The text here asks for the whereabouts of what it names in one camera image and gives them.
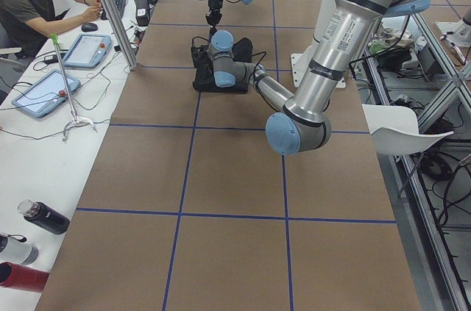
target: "black bag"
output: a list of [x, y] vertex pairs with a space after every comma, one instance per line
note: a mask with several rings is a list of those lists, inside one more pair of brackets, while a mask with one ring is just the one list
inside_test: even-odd
[[[196, 69], [196, 76], [193, 88], [202, 92], [211, 93], [247, 93], [249, 90], [249, 80], [236, 82], [232, 87], [220, 88], [216, 86], [213, 76], [213, 63], [209, 59], [208, 45], [191, 47], [191, 57]], [[233, 45], [234, 60], [239, 62], [252, 62], [253, 45], [250, 39], [243, 37]]]

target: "blue and white tablet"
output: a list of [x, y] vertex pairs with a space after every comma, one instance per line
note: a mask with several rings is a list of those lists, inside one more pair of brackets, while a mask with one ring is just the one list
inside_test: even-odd
[[[67, 76], [71, 91], [80, 86], [80, 81]], [[53, 70], [28, 87], [20, 96], [12, 100], [12, 104], [22, 112], [34, 117], [42, 118], [58, 107], [67, 98], [62, 74]]]
[[65, 67], [95, 68], [111, 47], [109, 35], [80, 34], [63, 58]]

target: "person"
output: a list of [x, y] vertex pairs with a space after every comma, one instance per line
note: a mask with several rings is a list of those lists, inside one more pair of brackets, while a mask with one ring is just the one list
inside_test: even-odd
[[52, 0], [0, 0], [0, 23], [26, 56], [35, 56], [51, 34], [61, 34], [95, 21], [102, 11], [99, 0], [74, 0], [89, 8], [81, 15], [61, 19]]

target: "white table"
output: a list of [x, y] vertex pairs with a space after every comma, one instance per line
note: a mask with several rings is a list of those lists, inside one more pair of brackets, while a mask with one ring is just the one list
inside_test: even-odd
[[[68, 16], [78, 15], [85, 9], [85, 5], [74, 4]], [[128, 0], [122, 18], [125, 29], [133, 26], [134, 16], [134, 1]], [[116, 45], [116, 38], [112, 34], [109, 21], [97, 20], [95, 23], [98, 24], [99, 29], [94, 33], [111, 35], [113, 46]], [[133, 30], [132, 28], [128, 31], [130, 37]], [[77, 27], [60, 35], [61, 48], [68, 49], [80, 33], [82, 31], [80, 27]], [[51, 40], [48, 40], [39, 54], [51, 50], [54, 48]], [[68, 72], [71, 76], [80, 79], [83, 84], [91, 74], [95, 74], [103, 65], [106, 65], [114, 54], [112, 48], [105, 60], [91, 71], [70, 70]], [[53, 64], [43, 71], [34, 71], [32, 69], [34, 64], [35, 61], [25, 71], [21, 81], [33, 83], [50, 70], [59, 69], [58, 64]], [[111, 81], [105, 97], [91, 111], [77, 105], [78, 113], [96, 122], [109, 119], [121, 95], [128, 72], [129, 68], [124, 56], [118, 55], [104, 70], [105, 76]], [[92, 107], [99, 100], [107, 83], [106, 79], [98, 75], [86, 86], [80, 88], [74, 94], [74, 98], [84, 106]], [[12, 90], [0, 109], [13, 107], [11, 101], [17, 95], [18, 92]], [[70, 120], [72, 116], [67, 101], [43, 119], [31, 118], [20, 110], [0, 111], [0, 126], [4, 130], [33, 137], [61, 132]], [[17, 213], [18, 204], [24, 199], [42, 201], [72, 218], [107, 127], [107, 124], [97, 124], [97, 132], [94, 132], [90, 126], [72, 129], [65, 143], [62, 141], [62, 134], [44, 140], [29, 140], [0, 132], [0, 231], [25, 235], [30, 243], [39, 248], [39, 256], [30, 267], [50, 271], [64, 235], [53, 235], [26, 222]], [[39, 298], [39, 293], [0, 288], [0, 302], [2, 307], [8, 310], [33, 310]]]

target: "black mouse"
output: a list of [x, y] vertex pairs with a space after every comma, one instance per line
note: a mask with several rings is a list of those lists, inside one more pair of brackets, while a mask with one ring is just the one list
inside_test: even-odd
[[98, 30], [98, 26], [95, 23], [84, 23], [82, 24], [82, 32], [95, 32]]

